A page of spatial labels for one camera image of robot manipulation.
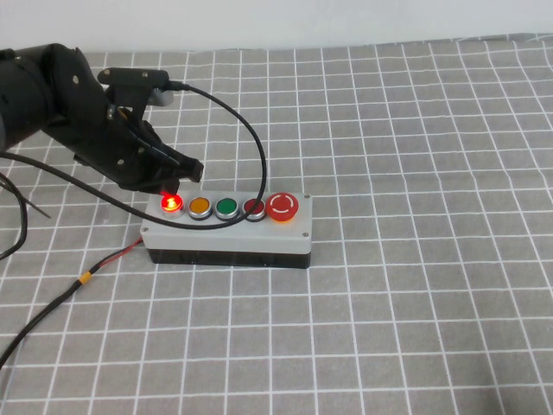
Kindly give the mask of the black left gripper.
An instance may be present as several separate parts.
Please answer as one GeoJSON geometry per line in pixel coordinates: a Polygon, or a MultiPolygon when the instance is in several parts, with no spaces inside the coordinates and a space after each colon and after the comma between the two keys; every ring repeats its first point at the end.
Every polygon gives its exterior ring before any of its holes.
{"type": "Polygon", "coordinates": [[[77,49],[53,44],[45,67],[58,116],[46,133],[120,188],[176,194],[180,179],[200,182],[203,163],[170,149],[142,119],[162,71],[112,68],[94,75],[77,49]]]}

